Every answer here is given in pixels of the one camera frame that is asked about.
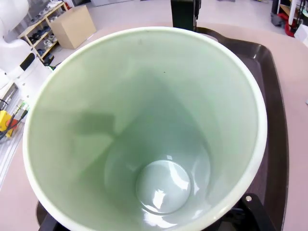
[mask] metal bolt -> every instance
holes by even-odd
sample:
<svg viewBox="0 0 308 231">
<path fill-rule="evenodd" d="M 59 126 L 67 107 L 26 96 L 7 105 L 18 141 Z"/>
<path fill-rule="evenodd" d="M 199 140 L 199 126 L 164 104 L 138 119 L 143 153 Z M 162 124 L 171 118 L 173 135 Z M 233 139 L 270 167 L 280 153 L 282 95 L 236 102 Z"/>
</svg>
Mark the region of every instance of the metal bolt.
<svg viewBox="0 0 308 231">
<path fill-rule="evenodd" d="M 246 201 L 251 201 L 252 200 L 251 196 L 247 196 L 245 199 L 246 199 Z"/>
</svg>

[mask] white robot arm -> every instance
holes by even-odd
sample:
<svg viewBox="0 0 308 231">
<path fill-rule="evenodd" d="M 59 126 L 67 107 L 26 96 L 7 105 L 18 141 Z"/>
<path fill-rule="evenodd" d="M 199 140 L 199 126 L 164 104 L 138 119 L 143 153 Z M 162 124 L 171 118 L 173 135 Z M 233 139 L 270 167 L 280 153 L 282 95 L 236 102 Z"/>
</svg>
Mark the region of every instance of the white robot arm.
<svg viewBox="0 0 308 231">
<path fill-rule="evenodd" d="M 51 69 L 42 64 L 27 42 L 16 39 L 7 43 L 3 38 L 22 21 L 28 9 L 27 0 L 0 0 L 0 78 L 4 72 L 31 104 Z"/>
</svg>

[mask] floor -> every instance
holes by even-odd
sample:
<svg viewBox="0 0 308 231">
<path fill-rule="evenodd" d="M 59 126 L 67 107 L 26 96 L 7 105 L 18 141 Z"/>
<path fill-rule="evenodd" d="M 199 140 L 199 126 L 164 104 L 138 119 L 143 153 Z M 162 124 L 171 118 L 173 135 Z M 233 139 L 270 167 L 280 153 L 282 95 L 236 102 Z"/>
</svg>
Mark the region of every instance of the floor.
<svg viewBox="0 0 308 231">
<path fill-rule="evenodd" d="M 275 27 L 270 22 L 271 6 L 272 1 L 263 3 L 255 0 L 235 2 L 203 0 L 197 23 L 231 24 L 285 34 L 282 28 Z M 143 23 L 172 21 L 170 0 L 132 0 L 99 7 L 88 3 L 87 7 L 97 30 L 123 24 L 133 25 L 140 21 Z M 57 46 L 52 52 L 54 55 L 52 65 L 62 62 L 74 51 Z"/>
</svg>

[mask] light green cup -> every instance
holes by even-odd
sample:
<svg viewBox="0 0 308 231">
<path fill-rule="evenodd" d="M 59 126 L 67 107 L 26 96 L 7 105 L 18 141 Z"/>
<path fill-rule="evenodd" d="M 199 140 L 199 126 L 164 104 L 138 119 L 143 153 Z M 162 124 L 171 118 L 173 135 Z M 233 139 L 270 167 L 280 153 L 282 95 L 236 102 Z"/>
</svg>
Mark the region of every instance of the light green cup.
<svg viewBox="0 0 308 231">
<path fill-rule="evenodd" d="M 231 51 L 145 27 L 59 65 L 27 119 L 24 160 L 72 231 L 200 231 L 244 194 L 266 137 L 260 89 Z"/>
</svg>

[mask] shoe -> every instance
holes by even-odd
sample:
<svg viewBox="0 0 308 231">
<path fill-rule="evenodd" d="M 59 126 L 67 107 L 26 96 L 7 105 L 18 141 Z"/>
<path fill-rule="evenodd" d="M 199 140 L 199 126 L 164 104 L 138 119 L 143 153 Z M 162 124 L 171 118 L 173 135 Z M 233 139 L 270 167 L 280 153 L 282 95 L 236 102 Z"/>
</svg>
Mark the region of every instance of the shoe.
<svg viewBox="0 0 308 231">
<path fill-rule="evenodd" d="M 45 53 L 45 50 L 44 49 L 37 49 L 37 52 L 40 56 L 43 55 L 43 53 Z"/>
<path fill-rule="evenodd" d="M 41 15 L 37 15 L 35 16 L 35 19 L 37 19 L 38 21 L 41 20 L 43 17 Z"/>
<path fill-rule="evenodd" d="M 32 25 L 34 25 L 35 23 L 37 23 L 39 20 L 37 19 L 37 18 L 33 18 L 33 19 L 31 19 L 31 21 L 30 21 L 30 25 L 29 26 L 32 26 Z"/>
<path fill-rule="evenodd" d="M 40 35 L 40 36 L 42 36 L 44 33 L 45 33 L 45 31 L 43 31 L 43 30 L 38 30 L 37 31 L 37 34 Z"/>
<path fill-rule="evenodd" d="M 52 47 L 52 42 L 48 39 L 44 40 L 44 47 L 45 49 Z"/>
<path fill-rule="evenodd" d="M 43 31 L 44 31 L 44 32 L 50 31 L 50 27 L 49 27 L 49 26 L 44 26 L 44 27 L 43 27 Z"/>
<path fill-rule="evenodd" d="M 30 42 L 32 43 L 32 44 L 34 44 L 34 43 L 36 43 L 36 39 L 35 38 L 33 38 L 33 37 L 29 37 L 29 40 L 30 40 Z"/>
<path fill-rule="evenodd" d="M 56 41 L 58 41 L 57 38 L 55 37 L 55 35 L 50 35 L 50 36 L 48 37 L 48 40 L 51 41 L 51 42 L 56 42 Z"/>
<path fill-rule="evenodd" d="M 36 39 L 36 40 L 39 40 L 40 37 L 41 37 L 41 35 L 39 35 L 39 34 L 37 34 L 37 33 L 34 33 L 34 34 L 32 35 L 32 38 L 34 38 L 34 39 Z"/>
<path fill-rule="evenodd" d="M 47 4 L 47 7 L 52 9 L 52 8 L 55 8 L 57 5 L 59 5 L 60 3 L 62 3 L 62 1 L 51 0 L 51 1 Z"/>
<path fill-rule="evenodd" d="M 50 22 L 53 22 L 54 20 L 56 20 L 58 18 L 58 16 L 54 16 L 54 17 L 51 17 L 51 19 L 49 20 Z"/>
<path fill-rule="evenodd" d="M 49 66 L 51 64 L 51 62 L 53 61 L 54 59 L 54 56 L 52 54 L 47 54 L 45 57 L 44 57 L 44 65 L 45 66 Z"/>
<path fill-rule="evenodd" d="M 39 12 L 39 15 L 43 17 L 43 16 L 44 16 L 45 14 L 47 14 L 47 13 L 48 13 L 48 12 L 46 12 L 45 10 L 42 10 L 42 11 Z"/>
<path fill-rule="evenodd" d="M 46 13 L 48 13 L 48 12 L 51 11 L 51 9 L 50 9 L 49 7 L 46 7 L 46 8 L 44 9 L 44 11 L 45 11 Z"/>
</svg>

